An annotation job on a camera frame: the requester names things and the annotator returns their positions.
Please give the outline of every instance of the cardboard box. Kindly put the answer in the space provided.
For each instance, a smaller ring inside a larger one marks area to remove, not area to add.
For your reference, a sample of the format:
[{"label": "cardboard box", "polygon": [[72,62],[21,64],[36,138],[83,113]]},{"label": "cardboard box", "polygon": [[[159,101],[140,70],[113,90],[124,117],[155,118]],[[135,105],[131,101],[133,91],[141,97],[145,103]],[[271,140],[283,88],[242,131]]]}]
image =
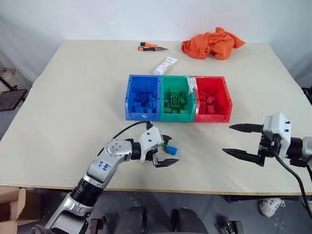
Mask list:
[{"label": "cardboard box", "polygon": [[41,196],[17,187],[0,186],[0,234],[17,234],[18,226],[41,218]]}]

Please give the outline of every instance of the black cable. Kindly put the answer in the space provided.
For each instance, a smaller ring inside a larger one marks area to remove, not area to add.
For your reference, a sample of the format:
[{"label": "black cable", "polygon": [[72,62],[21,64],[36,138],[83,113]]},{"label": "black cable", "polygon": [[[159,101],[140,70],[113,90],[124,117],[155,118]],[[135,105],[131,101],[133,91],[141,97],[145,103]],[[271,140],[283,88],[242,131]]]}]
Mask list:
[{"label": "black cable", "polygon": [[306,196],[306,192],[304,191],[304,187],[303,187],[303,183],[300,179],[300,177],[296,174],[296,172],[294,172],[291,168],[289,168],[284,162],[283,160],[278,157],[278,155],[274,155],[274,157],[276,158],[276,160],[287,170],[289,171],[298,181],[299,183],[299,187],[300,187],[300,190],[301,190],[301,193],[302,193],[302,197],[303,197],[303,201],[304,201],[304,204],[306,206],[306,210],[308,211],[309,213],[309,216],[310,218],[312,219],[312,214],[311,214],[311,211],[309,209],[309,205],[308,205],[308,201],[307,201],[307,196]]},{"label": "black cable", "polygon": [[119,135],[122,134],[123,132],[127,131],[129,128],[132,128],[133,126],[136,126],[136,125],[141,124],[141,123],[146,123],[146,124],[147,124],[147,128],[148,128],[148,125],[151,124],[150,121],[146,121],[146,120],[136,122],[136,123],[134,123],[134,124],[129,125],[129,126],[126,127],[125,129],[121,130],[119,133],[117,133],[115,136],[113,136],[113,139],[115,139],[117,136],[119,136]]},{"label": "black cable", "polygon": [[308,172],[309,172],[309,175],[310,175],[310,179],[312,181],[312,170],[311,170],[311,167],[309,165],[307,165],[307,169],[308,169]]},{"label": "black cable", "polygon": [[[119,136],[123,132],[127,131],[129,128],[132,128],[133,126],[136,126],[136,125],[141,124],[141,123],[146,123],[146,129],[147,130],[153,126],[153,124],[150,121],[147,121],[147,120],[139,121],[139,122],[136,122],[134,124],[129,125],[128,127],[124,128],[123,130],[121,130],[119,133],[117,133],[115,136],[113,136],[113,139],[115,139],[117,136]],[[104,147],[100,150],[100,152],[97,156],[99,156],[103,150],[104,150]]]}]

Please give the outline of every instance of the white wall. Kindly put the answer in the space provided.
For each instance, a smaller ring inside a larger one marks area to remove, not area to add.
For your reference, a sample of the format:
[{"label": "white wall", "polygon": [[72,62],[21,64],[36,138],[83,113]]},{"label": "white wall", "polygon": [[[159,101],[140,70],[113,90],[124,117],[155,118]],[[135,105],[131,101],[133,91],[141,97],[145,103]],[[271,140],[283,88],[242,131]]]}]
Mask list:
[{"label": "white wall", "polygon": [[224,27],[270,42],[312,85],[311,0],[0,0],[0,62],[31,82],[63,39],[185,40]]}]

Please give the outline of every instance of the blue block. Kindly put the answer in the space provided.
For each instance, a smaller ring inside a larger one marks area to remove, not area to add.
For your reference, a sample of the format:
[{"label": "blue block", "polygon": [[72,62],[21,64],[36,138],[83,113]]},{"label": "blue block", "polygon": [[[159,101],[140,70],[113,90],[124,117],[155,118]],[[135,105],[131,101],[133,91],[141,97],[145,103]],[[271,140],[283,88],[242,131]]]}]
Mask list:
[{"label": "blue block", "polygon": [[160,120],[160,81],[160,76],[129,75],[126,120]]},{"label": "blue block", "polygon": [[170,154],[170,155],[176,155],[176,153],[177,153],[177,148],[168,145],[168,146],[167,146],[167,153]]}]

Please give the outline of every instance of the plastic storage bin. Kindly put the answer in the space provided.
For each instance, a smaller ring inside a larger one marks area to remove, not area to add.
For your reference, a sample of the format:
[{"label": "plastic storage bin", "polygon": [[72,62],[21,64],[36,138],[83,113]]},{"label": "plastic storage bin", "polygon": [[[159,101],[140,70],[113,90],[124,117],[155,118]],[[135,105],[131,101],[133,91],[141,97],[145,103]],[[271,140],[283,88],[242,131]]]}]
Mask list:
[{"label": "plastic storage bin", "polygon": [[224,77],[195,77],[195,122],[230,121],[232,101]]},{"label": "plastic storage bin", "polygon": [[160,76],[129,75],[126,120],[160,120]]},{"label": "plastic storage bin", "polygon": [[196,96],[188,92],[187,77],[161,77],[160,121],[194,121]]}]

